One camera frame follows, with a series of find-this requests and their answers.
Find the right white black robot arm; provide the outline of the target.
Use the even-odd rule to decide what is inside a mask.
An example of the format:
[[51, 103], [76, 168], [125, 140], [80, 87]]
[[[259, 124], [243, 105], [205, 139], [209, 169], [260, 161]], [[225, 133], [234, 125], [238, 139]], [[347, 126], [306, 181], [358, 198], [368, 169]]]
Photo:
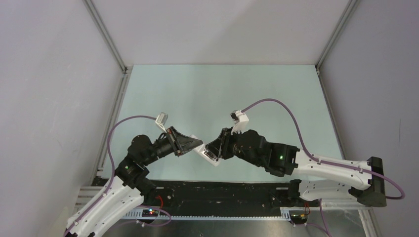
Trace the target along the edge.
[[219, 137], [206, 144], [203, 157], [218, 165], [221, 159], [240, 158], [277, 177], [307, 175], [319, 181], [295, 180], [297, 187], [287, 192], [293, 206], [305, 201], [325, 199], [355, 199], [371, 207], [385, 207], [386, 194], [381, 158], [367, 161], [335, 160], [315, 156], [292, 145], [268, 142], [255, 130], [233, 133], [222, 129]]

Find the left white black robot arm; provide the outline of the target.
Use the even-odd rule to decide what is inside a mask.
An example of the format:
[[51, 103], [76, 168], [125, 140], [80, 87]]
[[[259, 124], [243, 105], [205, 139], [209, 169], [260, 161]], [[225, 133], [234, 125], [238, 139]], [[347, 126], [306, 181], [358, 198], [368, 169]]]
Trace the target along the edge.
[[147, 166], [170, 154], [184, 155], [202, 144], [174, 127], [155, 142], [146, 135], [134, 137], [126, 157], [101, 191], [69, 218], [64, 236], [98, 237], [131, 209], [151, 205], [156, 199], [156, 185], [147, 178]]

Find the white remote control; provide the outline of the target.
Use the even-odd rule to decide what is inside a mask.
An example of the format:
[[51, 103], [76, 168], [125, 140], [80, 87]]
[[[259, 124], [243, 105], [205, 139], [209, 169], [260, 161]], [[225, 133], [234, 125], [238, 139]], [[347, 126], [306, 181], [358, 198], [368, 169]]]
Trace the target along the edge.
[[193, 149], [194, 152], [196, 152], [198, 155], [203, 157], [206, 161], [208, 161], [213, 166], [217, 167], [220, 164], [219, 157], [214, 153], [213, 146], [215, 141], [212, 141], [208, 144], [203, 143], [200, 146]]

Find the AAA battery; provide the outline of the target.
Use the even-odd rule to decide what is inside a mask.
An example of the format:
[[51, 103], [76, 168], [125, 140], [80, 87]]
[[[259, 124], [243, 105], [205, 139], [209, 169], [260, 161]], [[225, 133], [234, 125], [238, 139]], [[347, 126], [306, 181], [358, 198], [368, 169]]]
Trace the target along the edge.
[[204, 155], [205, 155], [205, 157], [207, 157], [212, 162], [217, 162], [218, 161], [218, 157], [215, 156], [211, 151], [205, 151]]

